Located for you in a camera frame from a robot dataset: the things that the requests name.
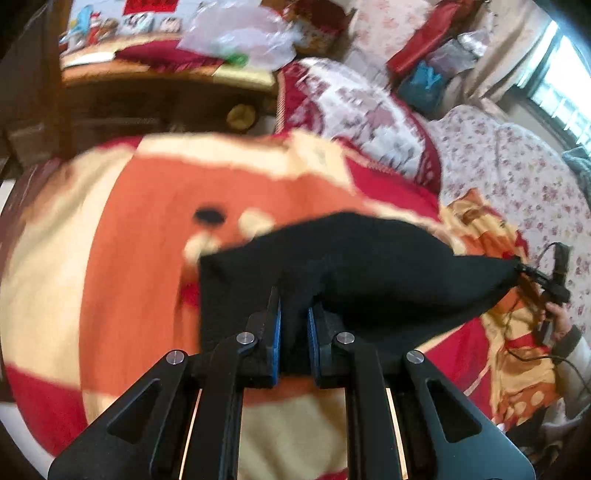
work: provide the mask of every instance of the floral bedsheet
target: floral bedsheet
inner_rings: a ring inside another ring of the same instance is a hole
[[[444,204],[476,187],[518,225],[531,259],[550,242],[573,247],[567,308],[591,342],[591,211],[567,164],[528,130],[499,124],[471,106],[458,106],[427,128],[441,156]],[[550,249],[541,269],[551,272],[553,262]]]

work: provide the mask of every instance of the sleeve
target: sleeve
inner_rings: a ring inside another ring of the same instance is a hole
[[[577,327],[573,326],[570,332],[556,343],[552,349],[552,355],[566,358],[577,368],[585,383],[589,385],[591,381],[591,349]],[[554,363],[566,404],[566,416],[572,419],[591,403],[591,395],[567,362],[555,359]]]

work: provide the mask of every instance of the black dot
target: black dot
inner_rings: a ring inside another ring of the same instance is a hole
[[[204,223],[209,226],[218,226],[226,221],[226,215],[214,207],[202,207],[197,209],[194,218],[199,223]]]

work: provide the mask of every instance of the blue plastic bag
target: blue plastic bag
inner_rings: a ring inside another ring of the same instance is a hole
[[[398,87],[398,97],[419,112],[429,115],[439,105],[446,85],[447,80],[443,75],[422,60]]]

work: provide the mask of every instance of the person's hand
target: person's hand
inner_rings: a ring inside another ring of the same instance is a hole
[[[540,318],[542,322],[546,320],[546,311],[554,315],[554,341],[558,342],[570,332],[573,324],[570,323],[570,318],[566,310],[552,302],[546,303],[546,309],[542,311]]]

